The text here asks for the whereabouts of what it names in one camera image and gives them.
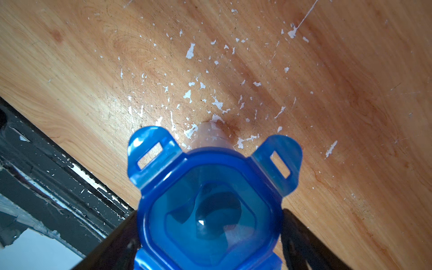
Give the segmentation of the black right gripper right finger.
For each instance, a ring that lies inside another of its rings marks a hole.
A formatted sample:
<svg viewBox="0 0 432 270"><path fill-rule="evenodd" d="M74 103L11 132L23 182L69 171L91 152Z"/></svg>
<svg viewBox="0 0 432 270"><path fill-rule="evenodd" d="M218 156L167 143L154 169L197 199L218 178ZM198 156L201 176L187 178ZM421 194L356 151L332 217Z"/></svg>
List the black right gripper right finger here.
<svg viewBox="0 0 432 270"><path fill-rule="evenodd" d="M282 212L281 243L289 270L351 269L289 209Z"/></svg>

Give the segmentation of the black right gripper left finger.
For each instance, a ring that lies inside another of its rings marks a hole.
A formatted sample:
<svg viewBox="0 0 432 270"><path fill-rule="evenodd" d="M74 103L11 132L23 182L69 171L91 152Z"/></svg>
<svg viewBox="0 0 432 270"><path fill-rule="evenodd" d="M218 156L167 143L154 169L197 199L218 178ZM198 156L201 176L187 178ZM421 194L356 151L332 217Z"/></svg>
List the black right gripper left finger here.
<svg viewBox="0 0 432 270"><path fill-rule="evenodd" d="M137 211L132 212L75 270L132 270L140 248Z"/></svg>

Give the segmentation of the blue container lid back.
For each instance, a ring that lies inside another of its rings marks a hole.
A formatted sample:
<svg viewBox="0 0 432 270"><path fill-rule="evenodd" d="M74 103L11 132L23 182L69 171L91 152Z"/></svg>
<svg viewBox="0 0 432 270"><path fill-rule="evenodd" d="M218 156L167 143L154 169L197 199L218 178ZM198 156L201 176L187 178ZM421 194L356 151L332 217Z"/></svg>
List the blue container lid back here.
<svg viewBox="0 0 432 270"><path fill-rule="evenodd" d="M303 153L269 136L249 157L223 147L184 152L162 127L136 131L128 176L140 190L137 270L279 270L282 199Z"/></svg>

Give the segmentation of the clear plastic container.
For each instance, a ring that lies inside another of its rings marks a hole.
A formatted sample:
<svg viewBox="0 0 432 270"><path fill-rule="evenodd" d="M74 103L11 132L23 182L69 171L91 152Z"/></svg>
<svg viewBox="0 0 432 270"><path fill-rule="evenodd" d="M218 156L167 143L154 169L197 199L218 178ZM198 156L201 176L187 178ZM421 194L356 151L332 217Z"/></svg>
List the clear plastic container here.
<svg viewBox="0 0 432 270"><path fill-rule="evenodd" d="M191 136L193 150L203 147L220 147L234 150L224 131L215 122L203 122Z"/></svg>

